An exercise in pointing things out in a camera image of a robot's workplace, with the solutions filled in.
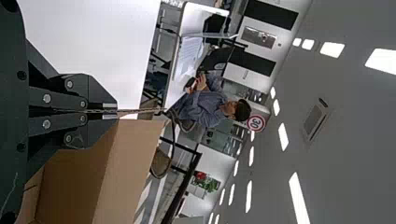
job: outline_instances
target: black panel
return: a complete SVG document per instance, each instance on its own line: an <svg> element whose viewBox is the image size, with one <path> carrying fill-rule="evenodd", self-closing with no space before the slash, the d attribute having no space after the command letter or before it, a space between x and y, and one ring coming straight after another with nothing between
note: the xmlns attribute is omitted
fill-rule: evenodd
<svg viewBox="0 0 396 224"><path fill-rule="evenodd" d="M298 13L283 7L250 0L245 10L245 16L291 30L297 20Z"/></svg>
<svg viewBox="0 0 396 224"><path fill-rule="evenodd" d="M267 77L271 76L276 65L276 62L237 49L233 52L230 63L263 74Z"/></svg>

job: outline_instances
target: desk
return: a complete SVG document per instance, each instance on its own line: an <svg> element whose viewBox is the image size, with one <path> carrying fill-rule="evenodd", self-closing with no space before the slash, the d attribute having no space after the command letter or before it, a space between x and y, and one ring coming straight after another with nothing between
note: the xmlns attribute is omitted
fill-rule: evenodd
<svg viewBox="0 0 396 224"><path fill-rule="evenodd" d="M182 36L186 34L202 32L204 29L205 20L214 13L224 17L229 15L229 11L227 10L185 2L183 4L183 8L181 9L180 23L177 27L178 35ZM172 56L171 71L168 76L168 82L166 84L165 94L163 97L163 107L168 109L171 108L185 94L184 86L190 79L189 76L184 76L180 80L173 79L177 68L179 45L180 38L177 38Z"/></svg>
<svg viewBox="0 0 396 224"><path fill-rule="evenodd" d="M59 73L91 75L119 109L139 108L161 0L18 2L27 39Z"/></svg>

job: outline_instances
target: red circle sign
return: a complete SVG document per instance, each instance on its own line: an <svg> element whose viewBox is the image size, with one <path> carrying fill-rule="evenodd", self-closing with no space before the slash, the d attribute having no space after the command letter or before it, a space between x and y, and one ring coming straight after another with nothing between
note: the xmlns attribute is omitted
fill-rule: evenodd
<svg viewBox="0 0 396 224"><path fill-rule="evenodd" d="M260 115L253 115L247 120L247 127L253 132L262 132L265 128L265 119Z"/></svg>

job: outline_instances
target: white ceiling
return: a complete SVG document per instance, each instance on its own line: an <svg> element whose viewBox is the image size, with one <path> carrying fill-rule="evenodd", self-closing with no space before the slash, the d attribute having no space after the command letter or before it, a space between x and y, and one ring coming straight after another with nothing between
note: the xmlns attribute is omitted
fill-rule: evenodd
<svg viewBox="0 0 396 224"><path fill-rule="evenodd" d="M314 0L298 37L315 39L312 51L292 48L276 80L281 111L256 134L255 161L247 144L233 204L215 207L219 224L290 223L296 217L289 179L298 172L311 223L395 223L396 76L364 66L375 48L396 49L396 1ZM319 54L319 43L346 47L339 59ZM309 109L324 97L334 111L311 147L301 136ZM277 129L290 144L282 152ZM245 213L253 180L252 207Z"/></svg>

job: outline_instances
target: cable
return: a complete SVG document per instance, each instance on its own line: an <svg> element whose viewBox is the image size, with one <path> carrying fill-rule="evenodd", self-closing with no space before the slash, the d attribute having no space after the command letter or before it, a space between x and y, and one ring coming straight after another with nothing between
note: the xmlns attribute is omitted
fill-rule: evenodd
<svg viewBox="0 0 396 224"><path fill-rule="evenodd" d="M162 28L160 24L157 24L157 25L156 25L156 28L159 29L159 30L166 31L166 32L169 33L169 34L176 35L176 36L179 38L180 42L181 42L181 35L179 35L178 33L176 33L174 30Z"/></svg>

